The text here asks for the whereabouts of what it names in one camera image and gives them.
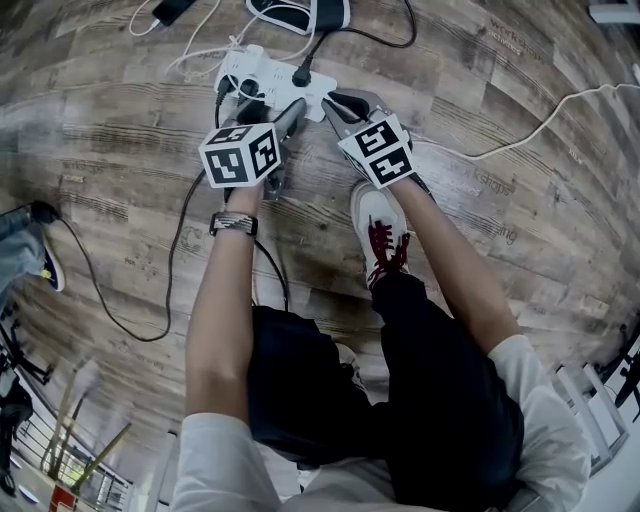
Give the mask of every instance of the wooden floor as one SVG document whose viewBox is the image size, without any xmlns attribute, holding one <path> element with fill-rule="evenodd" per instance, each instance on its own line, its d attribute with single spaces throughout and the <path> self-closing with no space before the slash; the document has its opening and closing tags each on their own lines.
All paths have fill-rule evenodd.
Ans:
<svg viewBox="0 0 640 512">
<path fill-rule="evenodd" d="M 127 24 L 139 3 L 2 3 L 0 205 L 36 198 L 57 205 L 91 254 L 114 314 L 153 336 L 165 325 L 168 250 L 201 168 L 196 148 L 212 126 L 215 97 L 215 76 L 187 83 L 164 70 L 214 2 L 199 0 L 171 28 L 134 38 Z M 633 82 L 631 64 L 640 61 L 629 33 L 595 25 L 584 2 L 413 3 L 413 47 L 337 34 L 314 68 L 342 87 L 380 94 L 414 132 L 466 152 L 527 135 L 567 93 Z M 397 41 L 408 34 L 400 0 L 352 4 L 352 26 Z M 194 49 L 226 44 L 249 19 L 243 5 L 223 0 Z M 136 30 L 150 22 L 141 16 Z M 273 56 L 304 45 L 264 23 L 245 42 Z M 292 310 L 360 352 L 368 383 L 383 395 L 380 320 L 348 209 L 359 178 L 335 142 L 328 123 L 307 124 L 293 144 L 282 199 L 262 206 L 259 238 L 286 273 Z M 620 323 L 640 303 L 640 92 L 576 100 L 526 147 L 477 164 L 419 145 L 415 153 L 438 203 L 495 269 L 545 366 L 606 360 Z M 191 202 L 175 259 L 174 323 L 161 342 L 136 342 L 109 322 L 59 223 L 48 233 L 67 289 L 55 294 L 37 279 L 16 287 L 23 338 L 58 368 L 45 389 L 52 400 L 77 361 L 99 363 L 101 385 L 80 418 L 97 444 L 131 419 L 131 449 L 154 452 L 181 419 L 185 333 L 220 203 L 206 183 Z M 415 240 L 409 263 L 443 305 Z M 280 285 L 261 255 L 255 270 L 256 300 L 280 307 Z"/>
</svg>

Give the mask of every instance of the wristband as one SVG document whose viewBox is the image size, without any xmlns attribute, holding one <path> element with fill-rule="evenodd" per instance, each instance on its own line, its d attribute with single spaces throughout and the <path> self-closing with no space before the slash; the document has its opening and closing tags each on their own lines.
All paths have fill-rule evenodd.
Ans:
<svg viewBox="0 0 640 512">
<path fill-rule="evenodd" d="M 258 219 L 246 213 L 218 212 L 211 217 L 209 233 L 216 236 L 219 229 L 237 229 L 249 236 L 255 237 L 258 233 Z"/>
</svg>

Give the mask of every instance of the power strip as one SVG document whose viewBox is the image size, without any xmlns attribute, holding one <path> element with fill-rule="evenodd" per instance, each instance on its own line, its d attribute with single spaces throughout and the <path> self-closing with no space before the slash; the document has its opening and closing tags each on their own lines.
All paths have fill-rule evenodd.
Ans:
<svg viewBox="0 0 640 512">
<path fill-rule="evenodd" d="M 251 44 L 245 52 L 233 51 L 227 54 L 216 78 L 216 92 L 225 75 L 232 75 L 238 84 L 249 78 L 258 83 L 259 94 L 265 95 L 264 102 L 267 106 L 281 112 L 293 101 L 304 98 L 307 101 L 305 117 L 319 123 L 324 119 L 322 99 L 336 89 L 338 82 L 312 71 L 311 83 L 307 87 L 296 87 L 291 81 L 296 69 L 297 66 L 272 60 L 262 46 Z M 229 95 L 237 98 L 239 93 L 234 90 Z"/>
</svg>

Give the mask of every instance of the person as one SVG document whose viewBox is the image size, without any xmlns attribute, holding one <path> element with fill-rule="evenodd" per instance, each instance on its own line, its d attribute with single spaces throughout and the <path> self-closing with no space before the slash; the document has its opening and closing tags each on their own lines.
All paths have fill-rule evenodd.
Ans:
<svg viewBox="0 0 640 512">
<path fill-rule="evenodd" d="M 261 186 L 227 212 L 256 217 Z M 407 265 L 405 214 L 453 317 Z M 410 178 L 358 185 L 354 229 L 384 321 L 388 401 L 312 320 L 252 307 L 253 239 L 221 229 L 193 308 L 174 512 L 568 511 L 590 472 L 584 433 L 471 244 Z M 295 462 L 281 502 L 254 443 Z"/>
<path fill-rule="evenodd" d="M 0 215 L 0 312 L 11 284 L 23 275 L 42 277 L 57 292 L 64 289 L 62 266 L 42 229 L 57 218 L 56 210 L 42 201 Z"/>
</svg>

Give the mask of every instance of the plug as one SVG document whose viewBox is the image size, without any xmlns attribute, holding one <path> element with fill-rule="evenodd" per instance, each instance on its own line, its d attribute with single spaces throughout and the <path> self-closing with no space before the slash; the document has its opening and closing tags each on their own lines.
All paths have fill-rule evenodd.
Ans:
<svg viewBox="0 0 640 512">
<path fill-rule="evenodd" d="M 247 78 L 240 85 L 241 93 L 246 94 L 247 96 L 253 96 L 254 98 L 258 94 L 259 90 L 260 90 L 260 86 L 258 85 L 258 82 L 256 82 L 255 80 L 251 80 L 250 78 Z M 247 98 L 247 96 L 238 94 L 238 105 L 242 105 L 245 101 L 247 101 L 249 99 Z"/>
<path fill-rule="evenodd" d="M 291 81 L 296 87 L 306 87 L 311 83 L 311 59 L 308 57 L 300 64 L 293 74 Z"/>
<path fill-rule="evenodd" d="M 229 76 L 224 75 L 220 80 L 220 83 L 218 84 L 218 96 L 216 97 L 216 106 L 219 107 L 220 105 L 222 105 L 222 102 L 224 101 L 227 94 L 229 94 L 230 92 L 233 92 L 234 89 L 235 89 L 235 86 L 233 85 L 233 82 L 231 82 L 231 79 L 229 78 Z"/>
</svg>

